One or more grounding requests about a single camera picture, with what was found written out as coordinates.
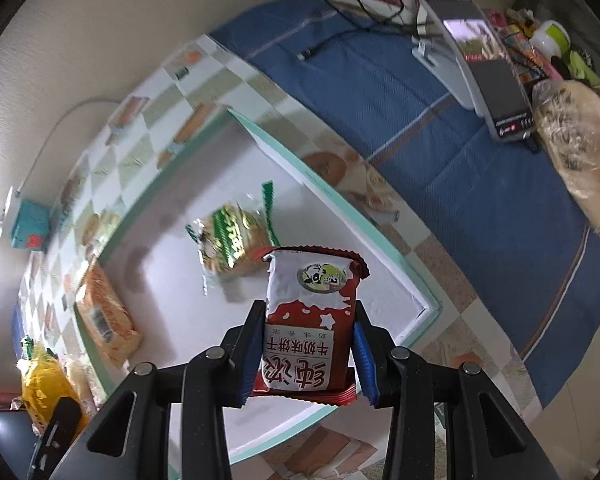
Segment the red white biscuit packet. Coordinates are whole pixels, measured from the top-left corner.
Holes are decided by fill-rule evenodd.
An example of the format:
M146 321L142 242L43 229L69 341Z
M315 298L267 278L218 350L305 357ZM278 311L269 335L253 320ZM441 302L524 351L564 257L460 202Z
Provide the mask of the red white biscuit packet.
M265 249L268 290L255 396L343 406L356 400L352 351L358 285L370 276L357 252L321 246Z

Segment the yellow snack packet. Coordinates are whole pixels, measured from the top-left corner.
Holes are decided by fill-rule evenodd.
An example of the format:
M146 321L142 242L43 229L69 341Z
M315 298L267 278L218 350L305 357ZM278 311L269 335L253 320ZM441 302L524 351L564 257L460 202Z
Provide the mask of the yellow snack packet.
M59 362L45 350L37 354L22 376L21 400L32 422L44 431L52 419L55 408L62 398L70 398L78 404L80 418L77 436L88 424L80 398L68 381Z

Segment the orange snack packet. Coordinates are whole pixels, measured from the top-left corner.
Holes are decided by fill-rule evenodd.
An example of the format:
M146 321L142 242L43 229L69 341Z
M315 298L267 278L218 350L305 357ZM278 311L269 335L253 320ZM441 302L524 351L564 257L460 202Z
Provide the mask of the orange snack packet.
M97 259L82 278L76 307L94 344L113 366L122 367L140 346L143 335L135 329Z

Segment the blue plaid tablecloth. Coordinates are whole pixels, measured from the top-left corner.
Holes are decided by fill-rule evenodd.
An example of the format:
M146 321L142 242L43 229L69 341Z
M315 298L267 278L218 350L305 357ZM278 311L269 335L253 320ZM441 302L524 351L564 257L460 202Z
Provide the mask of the blue plaid tablecloth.
M343 137L428 226L549 404L600 326L600 236L547 154L500 143L407 37L322 0L275 0L215 29Z

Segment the teal box with red sticker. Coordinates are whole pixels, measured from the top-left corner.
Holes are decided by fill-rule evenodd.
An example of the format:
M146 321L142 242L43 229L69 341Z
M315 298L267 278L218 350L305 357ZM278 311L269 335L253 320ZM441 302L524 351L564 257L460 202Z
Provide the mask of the teal box with red sticker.
M23 200L10 231L12 248L42 252L50 234L50 208Z

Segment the white power strip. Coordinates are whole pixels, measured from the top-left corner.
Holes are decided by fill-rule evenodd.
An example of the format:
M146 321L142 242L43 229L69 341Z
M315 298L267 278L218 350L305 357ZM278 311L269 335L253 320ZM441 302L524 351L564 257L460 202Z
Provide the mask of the white power strip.
M5 197L0 200L0 237L3 236L7 224L7 219L9 217L9 211L12 209L12 203L14 202L14 199L16 197L16 189L12 185L8 189Z

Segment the green striped biscuit packet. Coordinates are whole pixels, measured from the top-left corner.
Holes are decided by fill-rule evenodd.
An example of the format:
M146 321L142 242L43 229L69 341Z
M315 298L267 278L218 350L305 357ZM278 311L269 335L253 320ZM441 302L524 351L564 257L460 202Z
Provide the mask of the green striped biscuit packet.
M186 224L204 273L232 278L257 270L268 248L280 245L273 226L274 183L264 182L260 196L230 200L205 217Z

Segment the white tray teal rim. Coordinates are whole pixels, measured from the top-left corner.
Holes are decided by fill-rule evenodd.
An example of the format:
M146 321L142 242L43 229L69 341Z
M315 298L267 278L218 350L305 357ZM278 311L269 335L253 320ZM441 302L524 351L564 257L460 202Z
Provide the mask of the white tray teal rim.
M273 228L286 245L349 249L370 276L358 299L399 344L414 344L439 315L438 298L406 259L298 157L226 110L201 129L123 218L100 255L142 336L132 364L185 364L245 322L268 287L264 263L237 278L206 278L188 229L228 202L255 203L274 185Z

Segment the bread in plastic bag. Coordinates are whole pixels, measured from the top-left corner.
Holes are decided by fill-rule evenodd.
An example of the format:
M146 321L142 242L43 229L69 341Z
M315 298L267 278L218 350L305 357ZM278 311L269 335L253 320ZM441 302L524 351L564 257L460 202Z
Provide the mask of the bread in plastic bag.
M533 87L536 130L555 170L600 232L600 97L575 80Z

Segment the smartphone on stand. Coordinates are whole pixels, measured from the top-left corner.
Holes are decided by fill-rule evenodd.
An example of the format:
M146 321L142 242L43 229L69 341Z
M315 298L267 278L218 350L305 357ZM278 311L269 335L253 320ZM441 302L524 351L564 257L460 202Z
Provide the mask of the smartphone on stand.
M460 63L490 135L501 142L535 133L532 107L514 64L486 14L472 0L420 0Z

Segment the checkered food-print table mat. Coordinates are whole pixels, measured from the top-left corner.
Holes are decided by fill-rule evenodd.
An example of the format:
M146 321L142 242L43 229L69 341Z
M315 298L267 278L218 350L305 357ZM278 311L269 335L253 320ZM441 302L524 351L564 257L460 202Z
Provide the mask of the checkered food-print table mat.
M298 157L400 252L438 298L441 310L414 344L399 344L392 338L394 343L431 364L460 367L464 362L449 366L425 354L444 322L463 317L427 266L431 233L408 226L404 200L321 119L247 62L202 36L137 87L82 154L50 208L52 234L45 254L31 258L23 278L24 319L38 340L31 360L45 350L59 362L80 398L88 424L138 364L132 364L129 357L117 368L94 344L76 307L82 278L94 259L99 262L110 238L152 180L226 110L253 122ZM358 400L364 394L352 351L349 365ZM527 408L494 365L478 365L526 423ZM358 472L374 449L367 437L370 422L350 412L355 401L326 405L255 396L252 389L242 408L223 410L230 467L252 456L287 451L288 458L274 469L276 477L341 479ZM182 462L180 425L181 407L174 404L168 478L172 460Z

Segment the white phone stand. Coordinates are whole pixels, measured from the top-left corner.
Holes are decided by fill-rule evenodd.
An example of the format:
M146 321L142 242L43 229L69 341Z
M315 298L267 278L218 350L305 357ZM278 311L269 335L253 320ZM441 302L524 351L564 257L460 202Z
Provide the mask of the white phone stand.
M460 64L444 41L419 39L417 46L412 49L412 55L432 76L436 77L440 84L445 86L461 107L477 113L469 84L460 69Z

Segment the white green jar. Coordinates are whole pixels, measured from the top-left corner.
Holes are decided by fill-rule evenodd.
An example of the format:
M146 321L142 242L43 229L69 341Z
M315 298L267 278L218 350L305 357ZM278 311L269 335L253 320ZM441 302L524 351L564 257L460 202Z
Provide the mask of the white green jar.
M543 22L535 29L530 44L549 60L553 56L561 58L571 48L570 36L565 27L552 20Z

